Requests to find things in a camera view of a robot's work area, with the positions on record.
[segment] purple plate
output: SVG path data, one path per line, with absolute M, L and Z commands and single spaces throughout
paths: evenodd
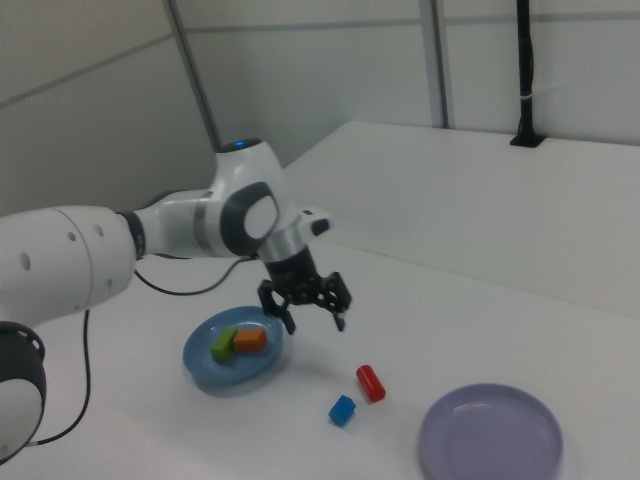
M 504 385 L 470 385 L 427 412 L 420 455 L 437 480 L 550 480 L 562 432 L 537 398 Z

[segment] toy block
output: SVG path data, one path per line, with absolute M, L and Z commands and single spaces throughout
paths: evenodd
M 344 427 L 349 419 L 353 416 L 356 404 L 349 397 L 342 395 L 333 408 L 329 411 L 329 418 L 338 425 Z
M 236 352 L 260 352 L 267 344 L 267 333 L 264 328 L 240 330 L 233 338 Z
M 387 394 L 386 390 L 378 380 L 376 372 L 373 371 L 371 365 L 363 365 L 356 370 L 356 376 L 360 380 L 360 385 L 364 389 L 367 398 L 371 403 L 379 402 Z
M 233 339 L 238 333 L 237 328 L 226 327 L 220 332 L 211 347 L 211 355 L 216 362 L 226 362 L 233 354 Z

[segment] white wall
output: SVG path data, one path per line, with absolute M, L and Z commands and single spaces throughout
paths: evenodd
M 640 318 L 640 147 L 510 138 L 350 122 L 285 171 L 329 241 Z
M 0 2 L 0 215 L 136 208 L 211 148 L 161 1 Z
M 222 141 L 287 165 L 349 120 L 439 125 L 420 1 L 178 1 Z
M 515 132 L 516 2 L 440 0 L 454 128 Z M 640 144 L 640 3 L 531 0 L 541 133 Z

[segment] blue plate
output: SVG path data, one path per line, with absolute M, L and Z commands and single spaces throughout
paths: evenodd
M 226 362 L 216 362 L 211 346 L 226 327 L 238 330 L 264 328 L 267 345 L 257 353 L 234 353 Z M 282 351 L 282 323 L 266 316 L 259 307 L 236 307 L 214 315 L 196 328 L 182 352 L 182 361 L 196 381 L 220 384 L 250 379 L 271 365 Z

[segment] red cylinder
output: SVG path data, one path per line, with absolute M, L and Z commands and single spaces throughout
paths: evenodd
M 364 393 L 366 393 L 370 402 L 379 402 L 387 394 L 371 365 L 361 366 L 356 370 L 356 376 L 360 380 Z

